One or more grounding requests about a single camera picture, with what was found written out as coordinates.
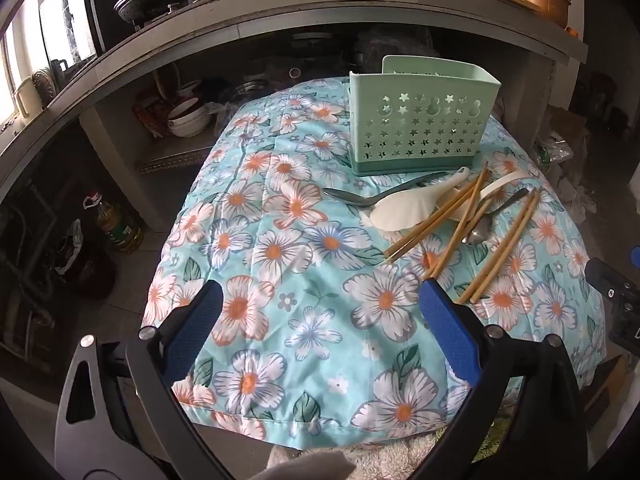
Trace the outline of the mint green utensil caddy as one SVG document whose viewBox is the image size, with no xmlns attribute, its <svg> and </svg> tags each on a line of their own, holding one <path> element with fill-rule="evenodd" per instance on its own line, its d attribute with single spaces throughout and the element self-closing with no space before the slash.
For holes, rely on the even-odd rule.
<svg viewBox="0 0 640 480">
<path fill-rule="evenodd" d="M 357 176 L 471 166 L 501 82 L 475 64 L 386 55 L 349 75 L 350 162 Z"/>
</svg>

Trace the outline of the white shell rice paddle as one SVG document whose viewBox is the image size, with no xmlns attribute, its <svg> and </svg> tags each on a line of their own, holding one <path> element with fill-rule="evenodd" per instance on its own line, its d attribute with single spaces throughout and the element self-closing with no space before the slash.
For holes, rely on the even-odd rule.
<svg viewBox="0 0 640 480">
<path fill-rule="evenodd" d="M 437 201 L 470 175 L 468 167 L 461 167 L 449 178 L 424 188 L 410 188 L 384 197 L 370 212 L 372 226 L 381 231 L 411 229 L 426 220 L 435 210 Z"/>
</svg>

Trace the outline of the cream rice spoon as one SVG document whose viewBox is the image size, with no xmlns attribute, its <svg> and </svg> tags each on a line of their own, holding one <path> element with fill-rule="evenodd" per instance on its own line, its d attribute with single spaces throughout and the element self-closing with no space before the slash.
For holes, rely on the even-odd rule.
<svg viewBox="0 0 640 480">
<path fill-rule="evenodd" d="M 503 195 L 503 189 L 506 188 L 509 184 L 525 179 L 528 177 L 528 173 L 524 170 L 513 171 L 510 174 L 506 174 L 505 176 L 495 180 L 494 182 L 485 185 L 484 188 L 480 190 L 480 202 L 483 200 L 487 200 L 489 197 L 497 198 L 500 195 Z M 452 188 L 448 192 L 446 192 L 437 202 L 436 208 L 440 209 L 446 205 L 450 200 L 453 200 L 457 197 L 460 192 L 460 188 Z M 466 203 L 460 205 L 450 216 L 451 220 L 459 221 L 464 212 L 466 211 Z"/>
</svg>

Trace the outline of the stack of white bowls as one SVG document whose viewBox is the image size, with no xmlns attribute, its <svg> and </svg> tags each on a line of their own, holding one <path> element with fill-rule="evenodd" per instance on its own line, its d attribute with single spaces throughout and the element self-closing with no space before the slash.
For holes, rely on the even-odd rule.
<svg viewBox="0 0 640 480">
<path fill-rule="evenodd" d="M 210 107 L 202 99 L 181 102 L 168 115 L 169 131 L 178 138 L 190 138 L 203 132 L 210 122 Z"/>
</svg>

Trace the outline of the cooking oil bottle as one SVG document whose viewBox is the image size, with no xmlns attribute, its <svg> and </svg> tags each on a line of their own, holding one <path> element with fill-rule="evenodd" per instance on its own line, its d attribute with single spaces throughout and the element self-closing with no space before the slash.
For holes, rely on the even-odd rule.
<svg viewBox="0 0 640 480">
<path fill-rule="evenodd" d="M 121 206 L 104 200 L 99 191 L 90 192 L 82 201 L 116 252 L 131 254 L 141 245 L 143 232 L 138 222 Z"/>
</svg>

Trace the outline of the floral blue quilt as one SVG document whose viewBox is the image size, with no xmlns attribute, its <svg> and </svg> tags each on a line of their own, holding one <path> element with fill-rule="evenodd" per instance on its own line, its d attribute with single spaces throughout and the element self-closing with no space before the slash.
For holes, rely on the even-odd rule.
<svg viewBox="0 0 640 480">
<path fill-rule="evenodd" d="M 418 306 L 446 250 L 440 226 L 394 263 L 396 232 L 328 188 L 373 195 L 403 174 L 349 166 L 348 82 L 317 79 L 235 112 L 196 175 L 160 253 L 143 323 L 208 281 L 219 318 L 172 387 L 191 422 L 306 450 L 446 426 L 468 393 Z"/>
</svg>

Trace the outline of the grey concrete counter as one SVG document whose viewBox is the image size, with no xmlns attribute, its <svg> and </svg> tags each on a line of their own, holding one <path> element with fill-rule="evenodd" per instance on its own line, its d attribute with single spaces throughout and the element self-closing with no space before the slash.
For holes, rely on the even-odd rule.
<svg viewBox="0 0 640 480">
<path fill-rule="evenodd" d="M 86 108 L 160 66 L 255 37 L 306 26 L 435 26 L 513 44 L 553 62 L 586 62 L 588 48 L 538 12 L 506 0 L 201 0 L 166 15 L 88 64 L 48 108 L 1 143 L 1 192 Z"/>
</svg>

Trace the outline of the small steel spoon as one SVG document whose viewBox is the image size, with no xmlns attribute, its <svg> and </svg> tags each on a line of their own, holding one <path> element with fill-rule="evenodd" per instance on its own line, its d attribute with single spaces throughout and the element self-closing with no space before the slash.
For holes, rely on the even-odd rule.
<svg viewBox="0 0 640 480">
<path fill-rule="evenodd" d="M 518 192 L 515 192 L 502 205 L 493 211 L 488 212 L 488 214 L 484 214 L 484 216 L 478 220 L 477 224 L 472 227 L 469 234 L 462 238 L 462 244 L 475 247 L 478 244 L 483 243 L 485 240 L 488 240 L 492 231 L 495 216 L 498 216 L 500 212 L 503 212 L 506 208 L 524 198 L 528 193 L 529 190 L 527 188 L 520 188 Z"/>
</svg>

